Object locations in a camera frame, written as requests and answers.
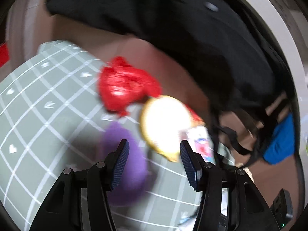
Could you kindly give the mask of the purple pink sponge cloth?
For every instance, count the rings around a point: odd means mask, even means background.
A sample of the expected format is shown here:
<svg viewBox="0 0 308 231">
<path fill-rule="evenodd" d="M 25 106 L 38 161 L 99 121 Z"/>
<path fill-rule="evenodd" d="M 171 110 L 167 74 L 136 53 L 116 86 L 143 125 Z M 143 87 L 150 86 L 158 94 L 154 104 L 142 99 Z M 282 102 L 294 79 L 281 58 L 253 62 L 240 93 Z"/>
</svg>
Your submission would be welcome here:
<svg viewBox="0 0 308 231">
<path fill-rule="evenodd" d="M 127 207 L 134 204 L 145 193 L 148 186 L 148 165 L 144 153 L 138 147 L 131 131 L 117 122 L 111 123 L 102 134 L 97 147 L 97 159 L 104 160 L 115 151 L 120 141 L 126 139 L 130 152 L 119 185 L 108 193 L 109 204 L 115 207 Z"/>
</svg>

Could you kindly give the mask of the round yellow-rimmed pad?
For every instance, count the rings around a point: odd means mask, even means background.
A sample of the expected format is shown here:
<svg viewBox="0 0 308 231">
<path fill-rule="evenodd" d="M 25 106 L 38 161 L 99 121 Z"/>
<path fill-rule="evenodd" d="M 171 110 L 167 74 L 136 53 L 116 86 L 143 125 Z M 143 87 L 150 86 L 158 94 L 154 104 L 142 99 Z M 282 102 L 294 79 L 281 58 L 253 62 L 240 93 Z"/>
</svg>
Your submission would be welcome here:
<svg viewBox="0 0 308 231">
<path fill-rule="evenodd" d="M 147 144 L 169 161 L 177 162 L 183 134 L 193 128 L 185 104 L 167 95 L 150 98 L 141 110 L 139 123 Z"/>
</svg>

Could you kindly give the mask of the grey kitchen countertop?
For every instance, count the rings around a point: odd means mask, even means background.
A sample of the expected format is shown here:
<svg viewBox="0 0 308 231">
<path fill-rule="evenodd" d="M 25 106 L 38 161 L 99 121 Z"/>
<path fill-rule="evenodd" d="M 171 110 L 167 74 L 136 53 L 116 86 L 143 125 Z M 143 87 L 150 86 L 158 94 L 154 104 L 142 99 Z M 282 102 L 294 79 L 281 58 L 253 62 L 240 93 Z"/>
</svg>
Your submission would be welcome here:
<svg viewBox="0 0 308 231">
<path fill-rule="evenodd" d="M 253 10 L 282 50 L 289 65 L 298 97 L 300 114 L 300 154 L 307 155 L 307 85 L 304 68 L 295 41 L 284 20 L 270 0 L 241 0 Z"/>
</svg>

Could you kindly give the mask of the red snack wrapper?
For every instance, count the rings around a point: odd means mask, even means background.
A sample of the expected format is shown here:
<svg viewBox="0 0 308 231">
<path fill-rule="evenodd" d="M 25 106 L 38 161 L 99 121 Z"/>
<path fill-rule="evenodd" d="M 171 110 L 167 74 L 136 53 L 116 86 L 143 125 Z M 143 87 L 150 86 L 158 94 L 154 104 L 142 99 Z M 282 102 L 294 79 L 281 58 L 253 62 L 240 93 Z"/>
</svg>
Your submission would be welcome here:
<svg viewBox="0 0 308 231">
<path fill-rule="evenodd" d="M 191 115 L 191 119 L 192 119 L 192 126 L 196 127 L 196 126 L 205 126 L 205 122 L 202 120 L 201 117 L 199 117 L 194 110 L 192 110 L 188 105 L 185 105 L 185 107 L 188 109 L 190 115 Z"/>
</svg>

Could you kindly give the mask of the blue hanging towel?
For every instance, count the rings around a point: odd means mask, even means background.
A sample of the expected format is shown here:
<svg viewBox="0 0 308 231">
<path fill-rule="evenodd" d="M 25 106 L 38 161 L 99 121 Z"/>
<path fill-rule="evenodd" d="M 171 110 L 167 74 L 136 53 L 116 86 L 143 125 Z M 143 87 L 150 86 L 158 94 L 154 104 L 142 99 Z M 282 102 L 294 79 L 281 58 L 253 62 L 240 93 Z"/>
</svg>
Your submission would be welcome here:
<svg viewBox="0 0 308 231">
<path fill-rule="evenodd" d="M 263 154 L 263 159 L 271 164 L 278 164 L 295 152 L 295 126 L 292 113 L 274 129 L 271 142 Z"/>
</svg>

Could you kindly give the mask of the red crumpled plastic bag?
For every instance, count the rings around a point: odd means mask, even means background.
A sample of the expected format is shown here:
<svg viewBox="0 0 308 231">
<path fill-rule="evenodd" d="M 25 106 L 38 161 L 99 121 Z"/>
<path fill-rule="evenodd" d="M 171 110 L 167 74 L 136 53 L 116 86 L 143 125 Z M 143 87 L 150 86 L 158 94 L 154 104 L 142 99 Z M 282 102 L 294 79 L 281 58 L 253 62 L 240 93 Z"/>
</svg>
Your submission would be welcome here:
<svg viewBox="0 0 308 231">
<path fill-rule="evenodd" d="M 131 103 L 162 94 L 162 87 L 153 76 L 122 56 L 113 58 L 101 69 L 97 88 L 105 108 L 118 117 L 128 115 L 126 108 Z"/>
</svg>

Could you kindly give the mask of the black hanging bag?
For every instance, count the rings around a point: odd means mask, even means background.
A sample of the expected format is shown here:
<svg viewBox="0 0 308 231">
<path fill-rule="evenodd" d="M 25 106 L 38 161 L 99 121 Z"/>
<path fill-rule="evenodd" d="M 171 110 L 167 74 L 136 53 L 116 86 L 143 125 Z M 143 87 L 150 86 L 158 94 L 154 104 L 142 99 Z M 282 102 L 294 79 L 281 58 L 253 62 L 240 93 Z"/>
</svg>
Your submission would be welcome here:
<svg viewBox="0 0 308 231">
<path fill-rule="evenodd" d="M 209 98 L 209 134 L 224 133 L 247 165 L 263 159 L 294 97 L 287 64 L 235 0 L 46 0 L 47 10 L 132 34 L 180 64 Z"/>
</svg>

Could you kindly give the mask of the red door mat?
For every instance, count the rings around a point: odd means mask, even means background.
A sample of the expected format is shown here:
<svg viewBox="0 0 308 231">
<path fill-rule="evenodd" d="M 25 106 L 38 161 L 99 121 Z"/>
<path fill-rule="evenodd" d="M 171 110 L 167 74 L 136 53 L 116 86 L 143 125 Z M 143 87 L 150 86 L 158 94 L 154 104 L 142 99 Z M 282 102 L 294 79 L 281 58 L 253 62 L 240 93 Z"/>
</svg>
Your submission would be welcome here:
<svg viewBox="0 0 308 231">
<path fill-rule="evenodd" d="M 0 67 L 9 61 L 7 44 L 4 42 L 0 45 Z"/>
</svg>

